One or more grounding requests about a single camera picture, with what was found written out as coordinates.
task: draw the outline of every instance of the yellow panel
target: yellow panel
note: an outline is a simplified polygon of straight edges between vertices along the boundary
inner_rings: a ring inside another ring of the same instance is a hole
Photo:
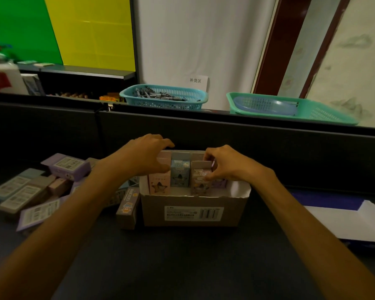
[[[129,0],[45,0],[64,65],[135,71]]]

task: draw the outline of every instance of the plastic basket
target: plastic basket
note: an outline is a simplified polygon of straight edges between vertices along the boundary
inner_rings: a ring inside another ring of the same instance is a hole
[[[288,102],[295,104],[297,109],[296,115],[274,115],[274,114],[264,114],[256,113],[250,111],[240,110],[236,107],[234,103],[234,98],[238,96],[248,97],[245,103],[247,107],[255,108],[258,110],[267,110],[267,100],[270,98],[277,99],[279,101]],[[278,117],[289,120],[299,120],[299,121],[322,121],[340,125],[357,125],[358,121],[349,115],[343,114],[325,104],[320,102],[311,101],[307,99],[297,99],[297,98],[284,98],[274,95],[257,95],[248,93],[237,93],[231,92],[227,93],[226,97],[229,101],[230,113],[231,114],[241,114],[241,115],[252,115],[256,117]]]
[[[140,89],[143,87],[150,87],[155,92],[165,91],[167,94],[183,97],[186,99],[186,101],[168,101],[135,97],[135,89]],[[138,84],[130,86],[121,91],[120,96],[125,98],[128,105],[172,108],[178,110],[200,110],[201,105],[208,101],[208,94],[202,90],[153,84]]]

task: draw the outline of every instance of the green board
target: green board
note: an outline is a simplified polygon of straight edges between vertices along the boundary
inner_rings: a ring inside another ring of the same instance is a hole
[[[62,64],[44,0],[0,0],[0,45],[14,60]]]

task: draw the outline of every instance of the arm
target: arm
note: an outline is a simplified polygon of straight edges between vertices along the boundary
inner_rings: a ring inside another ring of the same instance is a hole
[[[118,187],[132,176],[169,170],[156,159],[167,146],[174,146],[169,139],[146,135],[97,162],[84,184],[0,267],[0,299],[50,299]]]
[[[230,146],[208,148],[208,180],[249,182],[259,193],[326,299],[375,299],[375,276],[279,182],[273,170]]]

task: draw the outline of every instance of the dark red door frame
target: dark red door frame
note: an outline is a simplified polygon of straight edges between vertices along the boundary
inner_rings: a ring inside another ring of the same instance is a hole
[[[253,93],[278,95],[311,0],[279,0]]]
[[[308,74],[307,80],[304,83],[303,89],[300,93],[300,98],[305,98],[310,90],[314,76],[317,74],[320,69],[321,63],[328,51],[329,45],[332,42],[332,39],[335,35],[336,29],[339,26],[340,20],[343,17],[343,14],[349,5],[350,0],[340,0],[338,8],[336,9],[335,15],[332,18],[331,24],[329,25],[328,31],[325,34],[325,38],[322,41],[320,49],[317,56],[315,57],[314,63],[311,67],[310,73]]]

